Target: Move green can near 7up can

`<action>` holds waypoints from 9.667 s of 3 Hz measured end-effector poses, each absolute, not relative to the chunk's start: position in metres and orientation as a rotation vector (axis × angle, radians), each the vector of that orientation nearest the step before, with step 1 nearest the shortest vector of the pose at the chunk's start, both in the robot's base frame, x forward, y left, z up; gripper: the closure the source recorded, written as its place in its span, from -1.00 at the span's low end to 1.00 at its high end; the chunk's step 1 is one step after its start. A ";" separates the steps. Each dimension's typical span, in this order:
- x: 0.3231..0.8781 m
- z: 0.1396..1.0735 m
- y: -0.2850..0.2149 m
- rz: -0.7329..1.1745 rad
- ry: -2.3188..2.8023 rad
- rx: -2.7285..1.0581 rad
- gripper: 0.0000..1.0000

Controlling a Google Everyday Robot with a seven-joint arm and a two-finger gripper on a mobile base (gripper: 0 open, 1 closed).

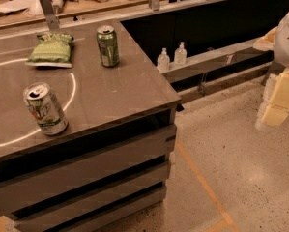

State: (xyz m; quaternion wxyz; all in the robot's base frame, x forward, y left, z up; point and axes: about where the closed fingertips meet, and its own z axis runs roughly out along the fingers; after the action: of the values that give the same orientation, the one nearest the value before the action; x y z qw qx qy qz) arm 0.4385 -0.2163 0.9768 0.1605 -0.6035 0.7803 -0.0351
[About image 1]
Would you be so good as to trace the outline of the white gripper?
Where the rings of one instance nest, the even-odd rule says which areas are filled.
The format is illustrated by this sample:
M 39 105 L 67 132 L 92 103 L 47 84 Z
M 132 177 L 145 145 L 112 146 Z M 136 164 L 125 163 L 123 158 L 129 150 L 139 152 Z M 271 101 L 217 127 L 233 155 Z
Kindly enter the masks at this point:
M 276 128 L 289 116 L 289 12 L 277 29 L 275 27 L 257 39 L 253 48 L 274 51 L 275 61 L 288 67 L 281 74 L 269 75 L 255 122 L 257 129 Z

